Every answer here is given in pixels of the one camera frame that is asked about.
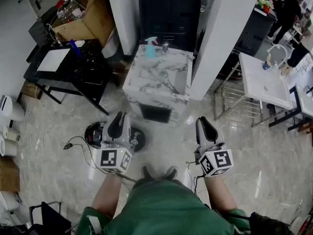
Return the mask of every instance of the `faucet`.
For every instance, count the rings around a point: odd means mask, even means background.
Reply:
[[[288,52],[287,52],[286,48],[285,48],[284,46],[282,46],[282,45],[273,45],[271,48],[269,48],[269,49],[267,50],[267,52],[269,53],[274,47],[277,47],[278,49],[279,49],[279,47],[282,47],[282,48],[285,50],[285,52],[286,52],[286,57],[285,57],[285,59],[284,59],[283,61],[281,61],[281,62],[279,63],[279,65],[277,65],[277,68],[279,69],[279,67],[287,60],[287,58],[288,58]]]
[[[162,46],[163,46],[163,54],[166,54],[166,53],[167,53],[167,51],[168,51],[168,45],[169,45],[168,41],[164,41],[164,42],[163,42],[163,44],[162,44]]]

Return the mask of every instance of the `teal spray bottle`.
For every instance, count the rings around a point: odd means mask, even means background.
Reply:
[[[152,42],[157,43],[157,37],[149,37],[145,41],[148,41],[147,48],[146,48],[146,58],[155,58],[156,57],[156,49]]]

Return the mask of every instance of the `green shirt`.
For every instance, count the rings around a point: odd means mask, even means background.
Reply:
[[[231,213],[245,216],[243,210]],[[234,226],[240,231],[250,229],[247,220],[230,217],[226,221],[190,189],[170,181],[147,183],[132,190],[124,209],[113,220],[86,207],[77,235],[94,234],[88,215],[98,217],[104,235],[226,235],[234,234]]]

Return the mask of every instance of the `cardboard box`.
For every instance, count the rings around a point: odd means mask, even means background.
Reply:
[[[0,190],[20,191],[20,170],[10,157],[0,157]]]
[[[55,33],[59,33],[64,41],[98,39],[104,47],[115,27],[109,0],[79,0],[86,8],[86,14],[66,24],[57,19],[52,25]]]

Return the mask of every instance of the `white marker cube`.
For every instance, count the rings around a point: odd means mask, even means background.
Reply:
[[[132,154],[126,148],[105,148],[96,150],[96,166],[107,173],[121,173],[127,171]]]
[[[207,151],[199,159],[206,177],[221,175],[234,166],[231,150]]]

